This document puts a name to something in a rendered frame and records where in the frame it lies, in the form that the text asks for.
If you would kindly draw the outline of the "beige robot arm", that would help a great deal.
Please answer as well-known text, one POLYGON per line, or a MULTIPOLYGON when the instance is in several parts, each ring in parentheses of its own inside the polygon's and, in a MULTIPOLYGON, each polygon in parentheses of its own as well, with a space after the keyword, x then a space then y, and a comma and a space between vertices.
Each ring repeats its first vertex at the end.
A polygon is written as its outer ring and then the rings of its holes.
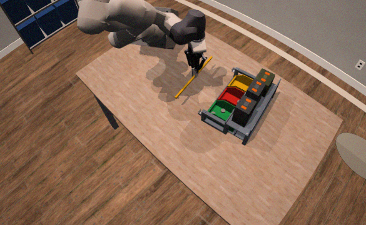
POLYGON ((189 10, 181 20, 144 0, 81 0, 77 18, 77 28, 86 34, 110 32, 109 42, 118 49, 140 39, 158 41, 166 34, 178 45, 188 43, 193 54, 205 53, 205 27, 199 10, 189 10))

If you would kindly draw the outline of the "yellow open bin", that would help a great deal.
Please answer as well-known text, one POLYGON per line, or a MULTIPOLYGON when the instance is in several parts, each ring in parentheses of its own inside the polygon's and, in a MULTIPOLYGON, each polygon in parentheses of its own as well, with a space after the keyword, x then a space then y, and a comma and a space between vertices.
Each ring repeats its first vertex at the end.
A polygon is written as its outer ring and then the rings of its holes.
POLYGON ((237 75, 231 80, 231 82, 228 85, 228 88, 235 87, 243 92, 246 92, 252 81, 253 79, 245 75, 237 75))

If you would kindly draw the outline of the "green open bin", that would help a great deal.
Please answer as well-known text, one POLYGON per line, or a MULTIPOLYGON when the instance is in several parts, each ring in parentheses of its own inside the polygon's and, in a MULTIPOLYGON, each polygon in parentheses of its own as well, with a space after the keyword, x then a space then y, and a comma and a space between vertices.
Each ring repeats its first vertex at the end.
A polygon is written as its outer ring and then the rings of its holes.
MULTIPOLYGON (((234 106, 226 101, 215 101, 212 106, 209 108, 208 112, 215 112, 212 113, 213 115, 219 117, 220 119, 226 121, 231 114, 231 112, 234 110, 234 106), (225 113, 221 112, 221 109, 225 109, 225 113)), ((233 132, 234 129, 229 126, 229 131, 233 132)))

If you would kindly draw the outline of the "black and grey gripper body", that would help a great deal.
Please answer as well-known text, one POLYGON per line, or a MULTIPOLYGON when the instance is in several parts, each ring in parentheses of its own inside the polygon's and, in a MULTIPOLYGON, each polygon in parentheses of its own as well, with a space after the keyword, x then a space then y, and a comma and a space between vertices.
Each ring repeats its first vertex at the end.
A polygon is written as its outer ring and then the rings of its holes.
MULTIPOLYGON (((191 48, 188 46, 188 52, 191 54, 193 53, 193 51, 191 50, 191 48)), ((195 55, 198 56, 198 59, 202 57, 203 53, 198 53, 198 54, 193 54, 193 58, 195 58, 195 55)))

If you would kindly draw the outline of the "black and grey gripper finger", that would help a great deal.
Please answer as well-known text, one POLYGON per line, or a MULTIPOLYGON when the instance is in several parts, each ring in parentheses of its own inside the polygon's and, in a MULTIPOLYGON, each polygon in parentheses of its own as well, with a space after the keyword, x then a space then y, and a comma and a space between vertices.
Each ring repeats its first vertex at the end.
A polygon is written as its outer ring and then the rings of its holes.
POLYGON ((188 49, 186 49, 185 51, 186 54, 186 58, 188 61, 188 65, 192 67, 192 77, 195 75, 195 58, 193 58, 193 53, 189 53, 188 49))
POLYGON ((207 60, 207 57, 204 57, 204 55, 202 55, 202 59, 201 59, 201 63, 200 63, 200 59, 198 59, 198 56, 195 55, 195 78, 198 76, 198 72, 203 67, 204 62, 206 60, 207 60))

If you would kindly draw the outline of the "grey metal shelf rack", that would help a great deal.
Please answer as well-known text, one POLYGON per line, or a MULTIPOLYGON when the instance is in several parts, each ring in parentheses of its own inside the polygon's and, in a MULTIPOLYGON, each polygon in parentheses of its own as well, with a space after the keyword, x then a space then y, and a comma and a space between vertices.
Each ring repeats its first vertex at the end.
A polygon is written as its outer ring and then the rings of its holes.
MULTIPOLYGON (((247 76, 249 78, 252 78, 252 79, 256 78, 256 76, 254 76, 254 75, 252 75, 252 74, 250 74, 250 73, 248 73, 248 72, 246 72, 242 69, 239 69, 238 67, 236 67, 236 68, 233 67, 231 69, 231 71, 234 72, 233 78, 235 76, 237 76, 238 73, 240 73, 242 75, 245 75, 245 76, 247 76)), ((278 84, 280 83, 280 81, 281 81, 281 78, 280 78, 278 84)), ((253 114, 252 114, 251 118, 249 119, 249 121, 247 122, 245 127, 242 127, 239 124, 232 121, 234 110, 231 112, 231 114, 229 115, 229 117, 226 121, 216 117, 215 115, 213 115, 212 113, 210 113, 210 112, 208 112, 204 109, 202 111, 200 109, 198 111, 198 114, 201 116, 201 121, 203 121, 204 123, 207 123, 208 125, 210 125, 211 127, 215 128, 215 129, 219 130, 223 134, 227 134, 227 132, 229 132, 230 134, 232 134, 232 135, 236 136, 237 138, 241 139, 243 141, 242 144, 245 146, 246 143, 248 142, 250 136, 254 132, 255 128, 257 127, 258 123, 260 122, 260 120, 261 120, 262 116, 264 115, 265 111, 267 110, 268 105, 270 104, 271 100, 273 99, 272 95, 273 94, 275 95, 275 92, 276 92, 275 90, 278 87, 277 85, 272 83, 272 85, 271 85, 269 91, 267 92, 266 96, 265 97, 262 96, 261 100, 259 101, 256 108, 254 109, 253 114), (270 102, 268 102, 269 100, 270 100, 270 102), (222 127, 219 124, 213 122, 212 120, 208 119, 207 117, 214 120, 214 121, 216 121, 217 123, 221 124, 224 127, 222 127), (227 128, 229 128, 229 126, 234 129, 233 132, 227 130, 227 128)))

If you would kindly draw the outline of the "red bin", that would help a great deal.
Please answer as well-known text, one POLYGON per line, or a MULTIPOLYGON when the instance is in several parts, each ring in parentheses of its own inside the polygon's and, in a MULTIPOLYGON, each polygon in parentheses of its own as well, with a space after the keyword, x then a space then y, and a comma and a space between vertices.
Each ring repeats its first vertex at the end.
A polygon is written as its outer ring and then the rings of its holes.
POLYGON ((241 99, 241 97, 245 94, 245 92, 235 88, 235 87, 226 87, 226 89, 222 92, 218 101, 226 101, 234 106, 236 106, 237 101, 241 99))

